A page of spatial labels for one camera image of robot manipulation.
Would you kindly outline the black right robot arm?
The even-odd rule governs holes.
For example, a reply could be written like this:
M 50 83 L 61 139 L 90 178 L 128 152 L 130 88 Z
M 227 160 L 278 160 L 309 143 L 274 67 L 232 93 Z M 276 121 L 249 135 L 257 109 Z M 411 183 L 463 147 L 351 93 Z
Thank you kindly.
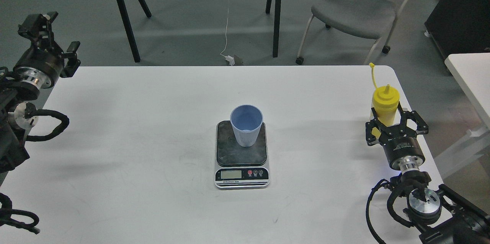
M 386 126 L 374 108 L 373 118 L 365 124 L 366 143 L 380 144 L 387 162 L 393 170 L 400 171 L 390 180 L 381 179 L 371 190 L 366 202 L 366 223 L 374 239 L 383 244 L 372 226 L 369 208 L 375 192 L 380 188 L 390 190 L 387 211 L 405 227 L 415 227 L 423 244 L 488 244 L 489 214 L 469 202 L 457 192 L 439 185 L 429 188 L 429 173 L 421 171 L 425 157 L 417 136 L 427 134 L 428 126 L 416 111 L 404 111 L 399 124 Z

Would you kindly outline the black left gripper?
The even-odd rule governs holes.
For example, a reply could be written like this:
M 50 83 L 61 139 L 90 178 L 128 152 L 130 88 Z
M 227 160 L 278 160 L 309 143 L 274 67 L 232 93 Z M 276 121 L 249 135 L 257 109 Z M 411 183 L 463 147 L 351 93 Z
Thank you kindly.
M 64 52 L 54 39 L 51 25 L 57 16 L 56 11 L 31 14 L 18 25 L 18 35 L 30 40 L 35 49 L 26 50 L 13 71 L 38 89 L 54 87 L 59 77 L 73 77 L 81 64 L 77 55 L 79 41 L 71 42 Z

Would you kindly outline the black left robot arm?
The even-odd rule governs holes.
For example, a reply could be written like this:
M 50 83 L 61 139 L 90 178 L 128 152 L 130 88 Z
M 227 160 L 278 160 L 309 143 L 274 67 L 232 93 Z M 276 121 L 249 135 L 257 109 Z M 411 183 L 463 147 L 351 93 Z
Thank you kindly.
M 4 179 L 29 159 L 26 142 L 44 142 L 60 135 L 69 125 L 63 113 L 37 109 L 33 101 L 41 89 L 53 88 L 61 78 L 73 77 L 81 62 L 77 56 L 79 41 L 71 42 L 67 50 L 56 43 L 51 25 L 58 16 L 56 11 L 47 14 L 31 14 L 18 26 L 18 34 L 30 40 L 30 47 L 23 53 L 12 70 L 1 68 L 0 92 L 0 171 Z M 47 135 L 30 135 L 38 117 L 50 116 L 60 124 Z

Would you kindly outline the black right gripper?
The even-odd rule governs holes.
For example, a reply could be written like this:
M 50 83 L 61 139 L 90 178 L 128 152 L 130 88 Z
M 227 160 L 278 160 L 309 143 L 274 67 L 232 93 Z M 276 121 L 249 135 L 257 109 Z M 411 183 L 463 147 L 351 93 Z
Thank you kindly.
M 377 112 L 371 108 L 373 118 L 365 123 L 366 143 L 368 146 L 380 144 L 383 147 L 387 162 L 393 170 L 401 170 L 402 159 L 408 158 L 421 166 L 425 162 L 425 156 L 418 143 L 417 136 L 427 135 L 429 126 L 417 111 L 410 111 L 398 104 L 397 110 L 400 114 L 400 122 L 397 125 L 397 132 L 402 136 L 391 137 L 390 129 L 378 118 Z M 380 136 L 373 134 L 373 129 L 377 129 Z

